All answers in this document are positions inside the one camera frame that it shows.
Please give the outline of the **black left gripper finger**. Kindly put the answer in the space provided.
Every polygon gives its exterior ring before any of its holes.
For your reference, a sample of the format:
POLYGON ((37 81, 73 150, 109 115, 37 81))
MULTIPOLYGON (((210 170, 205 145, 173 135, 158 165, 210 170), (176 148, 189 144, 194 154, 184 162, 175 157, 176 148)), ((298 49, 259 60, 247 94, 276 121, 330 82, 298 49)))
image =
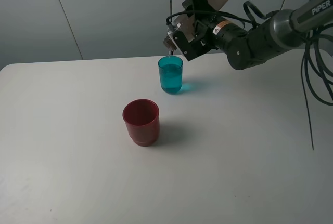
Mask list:
POLYGON ((208 13, 216 12, 208 0, 184 0, 182 6, 188 17, 193 15, 195 18, 203 18, 208 13))

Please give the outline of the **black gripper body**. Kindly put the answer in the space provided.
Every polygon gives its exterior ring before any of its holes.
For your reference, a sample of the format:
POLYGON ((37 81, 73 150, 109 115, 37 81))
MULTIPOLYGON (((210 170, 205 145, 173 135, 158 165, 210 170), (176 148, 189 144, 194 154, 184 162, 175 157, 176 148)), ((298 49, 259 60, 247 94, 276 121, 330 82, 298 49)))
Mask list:
POLYGON ((208 52, 211 50, 223 50, 223 31, 220 23, 224 22, 222 13, 208 13, 203 18, 194 17, 195 38, 191 41, 201 41, 203 46, 208 48, 208 52))

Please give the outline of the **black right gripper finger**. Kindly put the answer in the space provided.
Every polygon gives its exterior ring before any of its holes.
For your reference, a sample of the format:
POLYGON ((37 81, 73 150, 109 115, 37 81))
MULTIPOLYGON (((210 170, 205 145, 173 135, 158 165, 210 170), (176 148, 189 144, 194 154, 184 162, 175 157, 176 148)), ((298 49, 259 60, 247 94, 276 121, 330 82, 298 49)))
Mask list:
POLYGON ((171 40, 187 61, 194 60, 206 53, 208 48, 201 41, 189 42, 182 31, 176 30, 171 33, 171 40))

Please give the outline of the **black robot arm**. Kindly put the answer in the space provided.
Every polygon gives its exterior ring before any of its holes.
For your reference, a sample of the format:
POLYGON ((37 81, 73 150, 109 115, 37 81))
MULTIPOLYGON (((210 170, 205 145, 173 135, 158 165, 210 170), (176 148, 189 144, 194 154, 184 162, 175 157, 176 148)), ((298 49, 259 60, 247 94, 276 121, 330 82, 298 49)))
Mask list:
POLYGON ((186 0, 179 15, 193 19, 194 38, 189 41, 173 16, 166 19, 168 36, 188 61, 212 49, 227 55, 235 70, 264 64, 306 42, 314 29, 332 21, 332 0, 309 0, 296 10, 277 10, 262 14, 250 1, 244 3, 248 19, 217 11, 208 0, 186 0))

